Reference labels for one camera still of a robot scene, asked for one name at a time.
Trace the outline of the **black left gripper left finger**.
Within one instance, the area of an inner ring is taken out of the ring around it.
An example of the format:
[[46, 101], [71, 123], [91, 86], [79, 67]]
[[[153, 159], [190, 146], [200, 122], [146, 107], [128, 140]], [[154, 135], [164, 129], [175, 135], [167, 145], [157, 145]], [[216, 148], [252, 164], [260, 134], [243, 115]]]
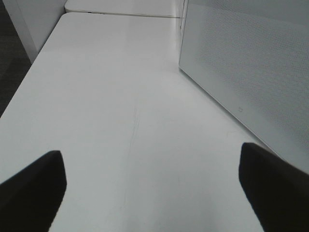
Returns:
[[67, 188], [63, 157], [42, 155], [0, 185], [2, 232], [49, 231]]

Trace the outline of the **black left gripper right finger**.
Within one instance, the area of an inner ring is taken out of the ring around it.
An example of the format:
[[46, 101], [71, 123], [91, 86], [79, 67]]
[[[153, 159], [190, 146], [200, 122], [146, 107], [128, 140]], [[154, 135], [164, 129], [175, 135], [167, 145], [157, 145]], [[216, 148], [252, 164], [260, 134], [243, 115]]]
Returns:
[[266, 232], [309, 230], [309, 176], [255, 143], [243, 143], [239, 181]]

